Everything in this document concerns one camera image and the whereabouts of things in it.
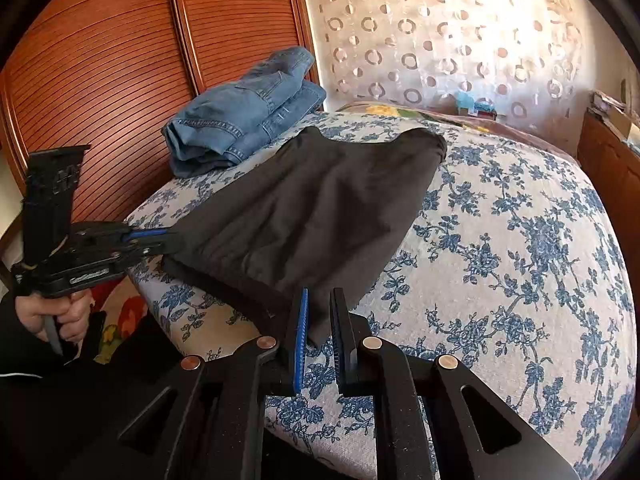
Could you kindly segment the person's left hand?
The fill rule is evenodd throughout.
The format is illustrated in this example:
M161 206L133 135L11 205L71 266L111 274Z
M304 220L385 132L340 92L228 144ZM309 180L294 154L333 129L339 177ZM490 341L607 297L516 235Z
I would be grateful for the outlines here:
M15 312L22 325L41 340L48 340L44 321L48 316L61 324L60 336L71 342L81 342L89 327L89 314L93 306L90 289L73 292L70 296L48 299L36 292L15 299Z

